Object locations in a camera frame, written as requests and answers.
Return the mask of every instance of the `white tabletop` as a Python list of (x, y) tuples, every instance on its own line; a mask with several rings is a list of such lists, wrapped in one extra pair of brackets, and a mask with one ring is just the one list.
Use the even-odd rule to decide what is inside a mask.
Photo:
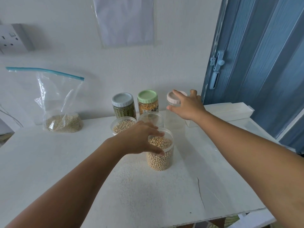
[[(17, 131), (0, 149), (0, 227), (112, 136), (115, 117), (58, 134)], [(275, 141), (250, 118), (232, 124)], [(198, 127), (174, 130), (173, 165), (154, 171), (145, 154), (123, 157), (101, 187), (83, 227), (169, 227), (265, 208)]]

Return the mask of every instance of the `transparent bag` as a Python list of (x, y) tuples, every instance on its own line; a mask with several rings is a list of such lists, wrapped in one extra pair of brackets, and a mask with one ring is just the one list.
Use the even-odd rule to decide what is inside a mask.
[(43, 109), (44, 129), (61, 133), (81, 130), (83, 122), (70, 110), (83, 77), (41, 68), (7, 67), (8, 71), (34, 72), (40, 87), (40, 98), (35, 102)]

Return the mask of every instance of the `green lid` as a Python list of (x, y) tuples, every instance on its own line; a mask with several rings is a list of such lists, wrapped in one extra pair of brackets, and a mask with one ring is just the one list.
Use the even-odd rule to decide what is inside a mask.
[(142, 92), (139, 92), (137, 95), (137, 100), (140, 103), (152, 103), (155, 102), (158, 99), (158, 95), (153, 90), (143, 90)]

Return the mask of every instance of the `wall socket box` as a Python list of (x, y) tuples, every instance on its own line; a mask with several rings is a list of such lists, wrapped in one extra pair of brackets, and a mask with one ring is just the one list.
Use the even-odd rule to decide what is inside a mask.
[(34, 49), (21, 24), (0, 25), (0, 55), (25, 53)]

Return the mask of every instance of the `ziplock bag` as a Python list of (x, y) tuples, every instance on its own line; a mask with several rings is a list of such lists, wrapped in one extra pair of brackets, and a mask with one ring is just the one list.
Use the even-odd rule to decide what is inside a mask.
[(6, 67), (13, 72), (31, 72), (36, 75), (40, 87), (40, 98), (34, 99), (43, 109), (44, 129), (73, 133), (81, 130), (83, 122), (79, 115), (71, 112), (83, 77), (41, 68)]

